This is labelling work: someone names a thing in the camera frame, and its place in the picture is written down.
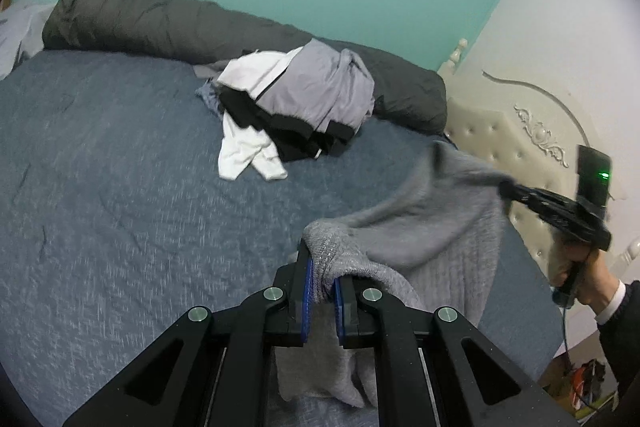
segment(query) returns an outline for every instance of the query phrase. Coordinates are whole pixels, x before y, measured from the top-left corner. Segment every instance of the human hand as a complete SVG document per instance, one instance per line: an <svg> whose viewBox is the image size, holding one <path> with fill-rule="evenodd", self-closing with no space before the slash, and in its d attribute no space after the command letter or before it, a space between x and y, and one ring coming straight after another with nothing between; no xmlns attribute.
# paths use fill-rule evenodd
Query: human hand
<svg viewBox="0 0 640 427"><path fill-rule="evenodd" d="M584 243L562 239L558 239L554 250L558 266L551 284L562 286L569 277L572 264L584 263L584 275L578 283L576 298L582 304L590 306L596 315L603 312L620 285L620 280L607 268L604 252Z"/></svg>

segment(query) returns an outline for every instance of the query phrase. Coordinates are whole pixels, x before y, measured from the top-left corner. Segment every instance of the silver bolt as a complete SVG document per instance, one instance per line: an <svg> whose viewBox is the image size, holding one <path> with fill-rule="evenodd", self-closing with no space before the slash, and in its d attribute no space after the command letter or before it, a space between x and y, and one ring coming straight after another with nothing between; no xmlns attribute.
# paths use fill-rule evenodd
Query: silver bolt
<svg viewBox="0 0 640 427"><path fill-rule="evenodd" d="M277 301L278 299L282 299L282 296L284 295L284 291L282 291L277 286L271 286L270 288L267 288L262 293L262 295L268 301Z"/></svg>
<svg viewBox="0 0 640 427"><path fill-rule="evenodd" d="M375 302L382 299L382 292L378 288L367 288L362 292L362 296L367 301Z"/></svg>
<svg viewBox="0 0 640 427"><path fill-rule="evenodd" d="M206 308L203 308L202 306L197 306L189 310L188 317L190 321L200 322L206 319L207 315L209 315L209 312L207 312Z"/></svg>
<svg viewBox="0 0 640 427"><path fill-rule="evenodd" d="M458 312L453 308L444 307L438 310L438 317L445 322L453 322L458 318Z"/></svg>

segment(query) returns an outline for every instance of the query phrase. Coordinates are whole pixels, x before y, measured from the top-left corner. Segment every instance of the blue gripper pad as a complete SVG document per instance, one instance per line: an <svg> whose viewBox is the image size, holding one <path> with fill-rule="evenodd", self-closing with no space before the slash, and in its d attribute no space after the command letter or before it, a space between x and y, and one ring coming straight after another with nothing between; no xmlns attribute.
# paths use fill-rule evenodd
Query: blue gripper pad
<svg viewBox="0 0 640 427"><path fill-rule="evenodd" d="M342 292L338 280L334 280L334 311L335 311L335 333L338 335L338 343L344 342L344 305L342 302Z"/></svg>
<svg viewBox="0 0 640 427"><path fill-rule="evenodd" d="M311 290L313 286L314 261L310 257L306 260L305 292L302 298L302 343L306 344L311 328Z"/></svg>

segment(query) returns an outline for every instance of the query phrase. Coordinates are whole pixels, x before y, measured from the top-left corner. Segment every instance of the black handle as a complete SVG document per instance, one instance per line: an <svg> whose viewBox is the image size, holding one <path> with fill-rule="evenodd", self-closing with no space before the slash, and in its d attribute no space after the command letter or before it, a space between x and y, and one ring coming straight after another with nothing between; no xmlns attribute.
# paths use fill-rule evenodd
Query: black handle
<svg viewBox="0 0 640 427"><path fill-rule="evenodd" d="M583 273L584 263L574 263L564 284L559 288L554 288L552 299L556 305L567 310L574 305L575 293L582 281Z"/></svg>

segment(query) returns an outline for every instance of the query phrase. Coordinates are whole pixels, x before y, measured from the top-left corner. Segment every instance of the white fabric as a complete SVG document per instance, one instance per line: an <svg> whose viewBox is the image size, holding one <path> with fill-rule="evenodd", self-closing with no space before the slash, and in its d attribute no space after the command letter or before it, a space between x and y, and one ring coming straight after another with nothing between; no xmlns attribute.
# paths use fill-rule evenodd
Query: white fabric
<svg viewBox="0 0 640 427"><path fill-rule="evenodd" d="M233 89L246 91L252 99L263 92L289 66L301 48L289 53L255 52L230 60L216 82Z"/></svg>
<svg viewBox="0 0 640 427"><path fill-rule="evenodd" d="M14 4L0 13L0 80L42 51L42 29L53 4Z"/></svg>
<svg viewBox="0 0 640 427"><path fill-rule="evenodd" d="M596 316L596 322L599 325L606 324L606 322L613 316L613 314L618 311L618 308L620 308L620 304L622 304L622 301L625 299L625 295L626 286L622 281L620 281L618 289L615 295L613 295L613 298L611 299L609 305Z"/></svg>
<svg viewBox="0 0 640 427"><path fill-rule="evenodd" d="M222 118L222 128L224 138L218 156L218 174L222 179L235 180L249 164L267 181L287 177L278 150L265 131L238 127L228 112Z"/></svg>

